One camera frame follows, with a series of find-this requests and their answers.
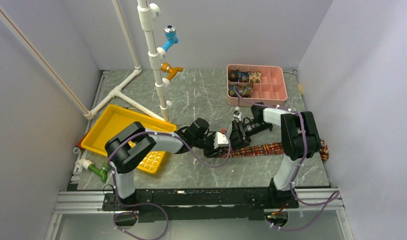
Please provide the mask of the multicolour patterned necktie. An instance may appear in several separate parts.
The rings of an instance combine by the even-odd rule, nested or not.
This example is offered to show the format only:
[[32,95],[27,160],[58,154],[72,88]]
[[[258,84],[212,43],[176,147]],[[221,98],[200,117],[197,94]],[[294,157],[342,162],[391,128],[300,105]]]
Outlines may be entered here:
[[[329,158],[328,145],[323,139],[320,140],[321,148],[319,151],[322,162],[326,162]],[[282,155],[284,153],[281,142],[273,142],[268,144],[247,146],[244,148],[232,150],[229,154],[230,158],[258,157],[258,156],[273,156]]]

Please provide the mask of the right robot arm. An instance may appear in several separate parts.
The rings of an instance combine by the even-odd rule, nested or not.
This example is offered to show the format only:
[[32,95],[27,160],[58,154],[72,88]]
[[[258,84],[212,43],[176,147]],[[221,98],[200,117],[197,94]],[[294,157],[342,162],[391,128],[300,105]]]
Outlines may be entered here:
[[251,136],[271,131],[273,126],[280,127],[283,159],[272,179],[275,189],[267,193],[269,205],[278,208],[286,202],[288,191],[295,187],[304,161],[320,151],[321,139],[315,117],[311,111],[295,111],[262,102],[255,103],[251,112],[253,118],[232,121],[229,140],[232,149],[241,149],[250,145]]

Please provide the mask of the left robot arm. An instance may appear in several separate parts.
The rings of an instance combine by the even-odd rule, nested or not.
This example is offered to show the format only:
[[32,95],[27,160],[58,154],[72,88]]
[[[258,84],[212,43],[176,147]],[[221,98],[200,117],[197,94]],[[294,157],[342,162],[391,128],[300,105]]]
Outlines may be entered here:
[[150,152],[184,154],[193,148],[201,149],[206,158],[213,158],[232,143],[225,131],[210,131],[209,123],[197,118],[189,126],[172,132],[159,132],[135,121],[104,145],[114,179],[115,203],[122,210],[131,209],[136,202],[134,170]]

